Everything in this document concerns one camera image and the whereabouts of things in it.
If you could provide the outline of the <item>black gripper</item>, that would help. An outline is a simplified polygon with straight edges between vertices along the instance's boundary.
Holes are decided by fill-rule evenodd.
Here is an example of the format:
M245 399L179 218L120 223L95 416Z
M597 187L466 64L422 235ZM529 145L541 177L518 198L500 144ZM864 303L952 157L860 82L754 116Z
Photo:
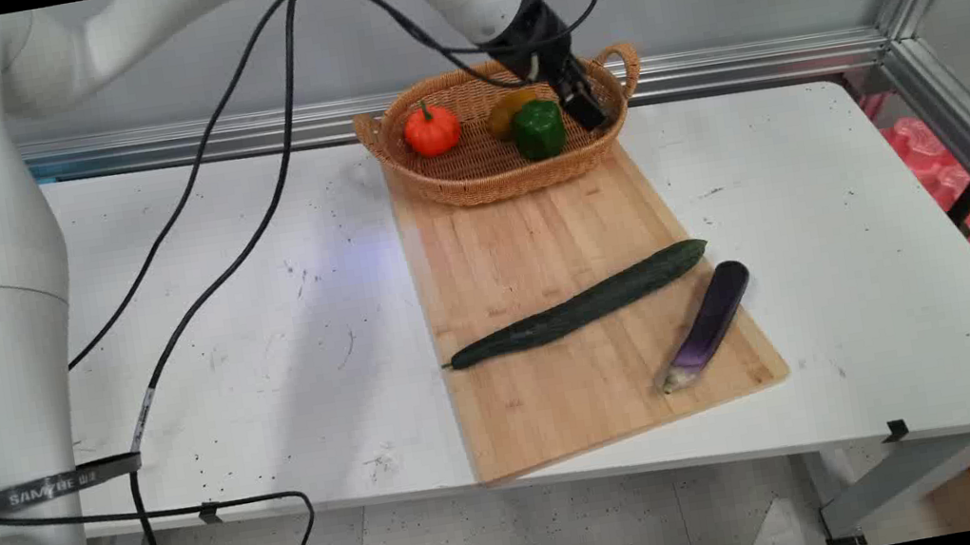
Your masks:
M611 118L602 106L596 82L572 54L568 27L546 2L536 0L493 40L482 47L513 79L488 80L494 87L523 88L552 83L566 114L587 131Z

